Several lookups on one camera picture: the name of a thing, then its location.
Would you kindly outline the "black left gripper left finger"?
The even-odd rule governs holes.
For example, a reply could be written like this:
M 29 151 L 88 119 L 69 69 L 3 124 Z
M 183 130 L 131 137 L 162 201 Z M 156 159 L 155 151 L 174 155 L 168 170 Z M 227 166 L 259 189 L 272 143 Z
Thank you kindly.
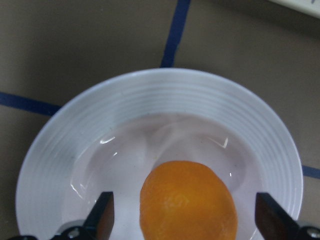
M 102 192 L 82 225 L 70 222 L 61 227 L 53 240 L 108 240 L 115 222 L 114 194 Z

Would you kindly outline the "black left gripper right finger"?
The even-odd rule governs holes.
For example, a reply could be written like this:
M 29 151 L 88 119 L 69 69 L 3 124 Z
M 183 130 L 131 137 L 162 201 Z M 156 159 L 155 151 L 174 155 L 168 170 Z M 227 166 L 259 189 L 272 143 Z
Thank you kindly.
M 255 199 L 255 225 L 265 240 L 318 240 L 320 228 L 300 225 L 267 192 Z

